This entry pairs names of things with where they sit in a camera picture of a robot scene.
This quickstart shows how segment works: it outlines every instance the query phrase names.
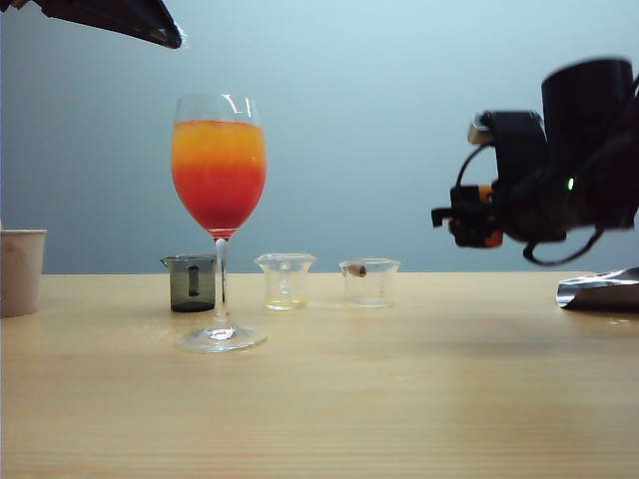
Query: beige cup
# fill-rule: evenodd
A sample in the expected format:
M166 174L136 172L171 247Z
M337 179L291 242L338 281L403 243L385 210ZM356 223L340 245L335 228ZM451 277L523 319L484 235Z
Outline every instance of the beige cup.
M46 234L47 230L0 232L2 316L21 316L37 310Z

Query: orange liquid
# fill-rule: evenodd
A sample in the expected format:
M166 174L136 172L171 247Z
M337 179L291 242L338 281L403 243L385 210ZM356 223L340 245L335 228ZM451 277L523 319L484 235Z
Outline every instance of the orange liquid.
M267 174L262 129L191 120L173 132L173 183L191 216L215 238L229 238L253 212Z

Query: dark gray beaker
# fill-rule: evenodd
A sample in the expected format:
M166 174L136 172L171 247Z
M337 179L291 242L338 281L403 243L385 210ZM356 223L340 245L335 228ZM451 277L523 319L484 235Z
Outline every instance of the dark gray beaker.
M176 254L163 257L161 262L169 269L173 311L206 311L215 307L214 254Z

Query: glass beaker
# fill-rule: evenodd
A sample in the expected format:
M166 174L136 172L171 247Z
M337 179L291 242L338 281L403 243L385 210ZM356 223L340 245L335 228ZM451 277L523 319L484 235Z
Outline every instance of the glass beaker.
M298 309L307 302L306 276L316 257L306 252L269 252L255 262L265 276L265 306L276 311Z
M176 254L161 262L169 270L171 309L207 311L216 305L214 254Z
M394 283L401 263L386 257L357 257L339 264L346 302L360 307L386 307L394 303Z

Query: glass stem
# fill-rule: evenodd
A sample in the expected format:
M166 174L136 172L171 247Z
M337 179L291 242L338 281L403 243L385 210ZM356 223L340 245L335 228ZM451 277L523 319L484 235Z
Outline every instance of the glass stem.
M215 328L230 328L229 309L227 307L227 249L229 240L214 238L216 244L216 306L214 314Z

